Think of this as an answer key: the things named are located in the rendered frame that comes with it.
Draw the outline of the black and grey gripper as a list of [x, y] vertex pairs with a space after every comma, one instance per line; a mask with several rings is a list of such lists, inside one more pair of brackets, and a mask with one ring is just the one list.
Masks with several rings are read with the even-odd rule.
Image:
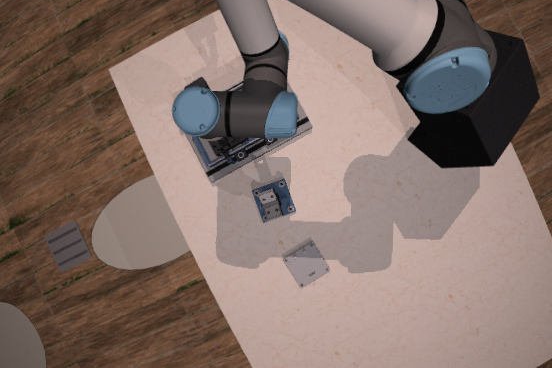
[[245, 141], [249, 141], [249, 139], [248, 138], [238, 138], [238, 137], [228, 137], [228, 138], [223, 137], [223, 139], [221, 138], [220, 140], [217, 140], [217, 141], [208, 141], [208, 142], [209, 142], [211, 148], [213, 149], [215, 155], [221, 157], [220, 153], [226, 153], [227, 151], [235, 148], [236, 146], [244, 143]]

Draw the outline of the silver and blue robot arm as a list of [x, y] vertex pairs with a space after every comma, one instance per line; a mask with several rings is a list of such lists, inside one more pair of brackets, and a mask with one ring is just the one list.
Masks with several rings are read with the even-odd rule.
[[[245, 62], [242, 91], [212, 92], [198, 78], [174, 100], [176, 125], [207, 141], [293, 137], [297, 95], [287, 92], [288, 40], [267, 0], [215, 1]], [[420, 112], [469, 105], [486, 90], [497, 63], [492, 38], [465, 0], [288, 1], [370, 48], [376, 66], [403, 84]]]

